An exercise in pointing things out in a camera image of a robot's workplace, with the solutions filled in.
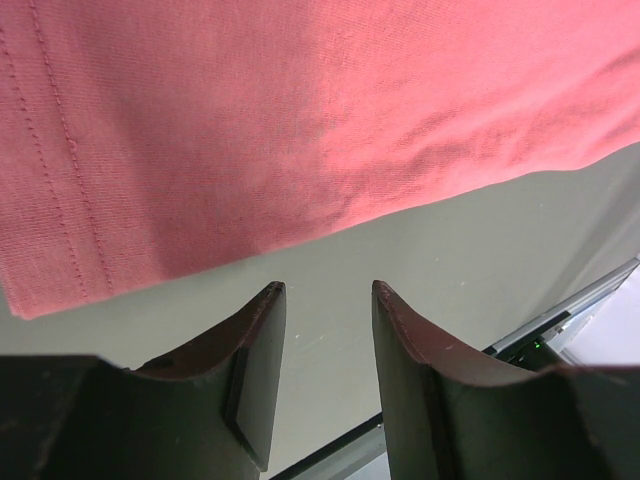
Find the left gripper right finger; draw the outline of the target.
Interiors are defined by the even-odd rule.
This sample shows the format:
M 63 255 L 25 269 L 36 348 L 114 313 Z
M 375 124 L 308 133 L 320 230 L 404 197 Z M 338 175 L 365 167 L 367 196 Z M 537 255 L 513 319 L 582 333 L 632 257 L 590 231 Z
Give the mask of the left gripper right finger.
M 539 372 L 460 341 L 372 285 L 372 327 L 395 479 L 635 479 L 639 370 Z

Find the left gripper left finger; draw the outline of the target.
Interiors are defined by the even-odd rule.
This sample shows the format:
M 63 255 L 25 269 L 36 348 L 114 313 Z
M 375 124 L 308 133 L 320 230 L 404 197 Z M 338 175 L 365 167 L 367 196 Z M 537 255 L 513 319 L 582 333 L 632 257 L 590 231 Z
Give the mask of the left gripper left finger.
M 286 325 L 281 282 L 142 367 L 1 360 L 5 479 L 256 479 L 269 465 Z

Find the pink t shirt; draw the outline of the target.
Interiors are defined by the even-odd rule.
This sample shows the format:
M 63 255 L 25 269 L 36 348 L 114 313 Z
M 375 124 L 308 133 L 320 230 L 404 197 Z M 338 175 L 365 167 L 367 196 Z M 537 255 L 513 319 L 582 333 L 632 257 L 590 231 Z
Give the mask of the pink t shirt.
M 635 1 L 5 1 L 25 319 L 639 139 Z

